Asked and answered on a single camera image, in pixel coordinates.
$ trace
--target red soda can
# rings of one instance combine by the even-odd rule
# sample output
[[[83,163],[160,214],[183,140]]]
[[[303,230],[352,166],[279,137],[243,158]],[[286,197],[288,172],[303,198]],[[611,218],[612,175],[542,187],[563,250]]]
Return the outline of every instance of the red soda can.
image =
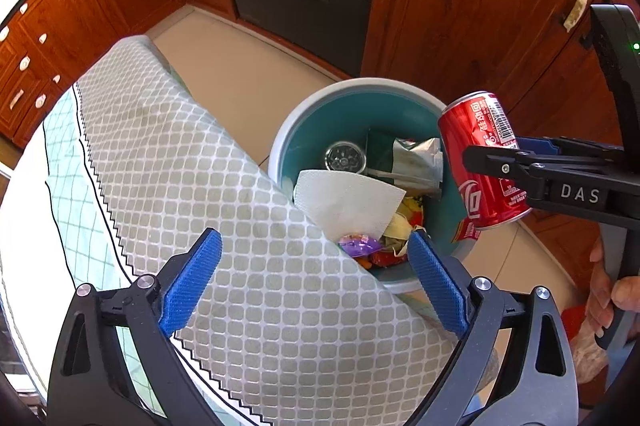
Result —
[[[527,193],[513,181],[471,173],[462,164],[468,146],[518,148],[511,125],[498,99],[489,92],[473,92],[452,102],[438,120],[449,167],[466,213],[476,229],[491,229],[530,212]]]

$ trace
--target screw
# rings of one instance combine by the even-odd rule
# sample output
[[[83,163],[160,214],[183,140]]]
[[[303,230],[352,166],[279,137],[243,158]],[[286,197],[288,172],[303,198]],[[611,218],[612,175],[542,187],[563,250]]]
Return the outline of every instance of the screw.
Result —
[[[156,279],[152,275],[143,274],[140,278],[138,278],[138,281],[136,282],[136,285],[138,287],[140,287],[141,289],[148,289],[155,282],[156,282]]]
[[[536,296],[538,298],[542,298],[543,300],[548,300],[549,296],[551,296],[551,292],[546,287],[536,287]]]
[[[80,287],[78,287],[76,294],[78,296],[86,296],[87,294],[89,294],[89,292],[91,292],[91,286],[88,283],[83,283]]]
[[[488,281],[487,278],[483,278],[482,276],[474,280],[474,285],[481,291],[488,291],[491,288],[491,282]]]

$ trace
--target trash can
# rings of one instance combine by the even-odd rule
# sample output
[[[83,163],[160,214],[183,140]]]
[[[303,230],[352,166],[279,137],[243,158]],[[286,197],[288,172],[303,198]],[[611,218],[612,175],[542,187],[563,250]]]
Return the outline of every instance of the trash can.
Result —
[[[323,168],[324,152],[332,143],[347,140],[364,149],[369,128],[415,140],[439,137],[437,121],[444,108],[431,94],[393,80],[359,78],[335,83],[306,98],[289,114],[271,148],[269,177],[292,199],[300,171]],[[424,227],[438,252],[462,260],[474,242],[451,242],[466,211],[446,157],[442,198],[426,200]],[[420,289],[408,263],[373,268],[370,273],[394,294]]]

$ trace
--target human hand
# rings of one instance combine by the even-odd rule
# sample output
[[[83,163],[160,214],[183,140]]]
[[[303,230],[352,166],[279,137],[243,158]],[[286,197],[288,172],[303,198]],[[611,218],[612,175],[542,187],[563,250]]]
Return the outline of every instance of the human hand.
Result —
[[[629,276],[613,284],[604,270],[603,258],[602,241],[598,239],[589,256],[590,262],[593,262],[593,271],[586,318],[599,338],[604,334],[603,327],[608,328],[613,321],[613,304],[623,311],[640,312],[640,276]],[[629,332],[629,339],[639,333],[640,322],[636,320]]]

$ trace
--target white tissue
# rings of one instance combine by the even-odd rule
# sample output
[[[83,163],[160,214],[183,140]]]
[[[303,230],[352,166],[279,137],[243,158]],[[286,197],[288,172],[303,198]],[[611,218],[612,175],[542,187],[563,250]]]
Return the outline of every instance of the white tissue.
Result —
[[[356,173],[303,170],[293,202],[332,242],[350,233],[379,239],[405,191]]]

